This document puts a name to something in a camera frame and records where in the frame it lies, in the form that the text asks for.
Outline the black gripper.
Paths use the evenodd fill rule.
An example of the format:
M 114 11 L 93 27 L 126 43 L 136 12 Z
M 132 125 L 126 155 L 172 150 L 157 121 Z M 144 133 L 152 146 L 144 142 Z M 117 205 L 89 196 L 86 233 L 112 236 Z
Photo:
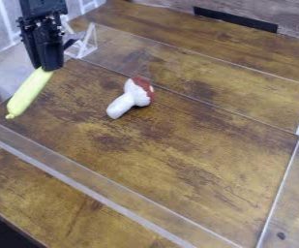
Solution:
M 33 67 L 38 69 L 42 66 L 45 71 L 56 71 L 65 64 L 62 15 L 68 14 L 66 0 L 20 0 L 20 2 L 22 16 L 18 18 L 18 23 Z M 40 26 L 45 21 L 52 21 L 53 24 Z

